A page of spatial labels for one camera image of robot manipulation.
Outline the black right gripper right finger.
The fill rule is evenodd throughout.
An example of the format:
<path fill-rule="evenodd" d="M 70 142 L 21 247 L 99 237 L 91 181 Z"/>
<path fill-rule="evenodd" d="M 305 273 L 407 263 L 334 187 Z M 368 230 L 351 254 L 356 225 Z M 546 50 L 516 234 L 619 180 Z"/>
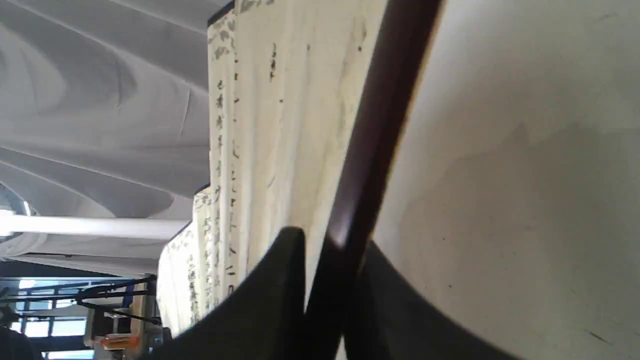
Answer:
<path fill-rule="evenodd" d="M 366 249 L 343 331 L 349 360 L 512 360 L 425 300 L 375 243 Z"/>

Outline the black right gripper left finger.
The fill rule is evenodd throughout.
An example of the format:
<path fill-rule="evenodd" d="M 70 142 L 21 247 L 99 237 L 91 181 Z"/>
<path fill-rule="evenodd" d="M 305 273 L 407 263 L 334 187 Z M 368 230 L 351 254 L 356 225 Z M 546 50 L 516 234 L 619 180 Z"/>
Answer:
<path fill-rule="evenodd" d="M 298 360 L 306 236 L 284 227 L 242 284 L 204 319 L 144 360 Z"/>

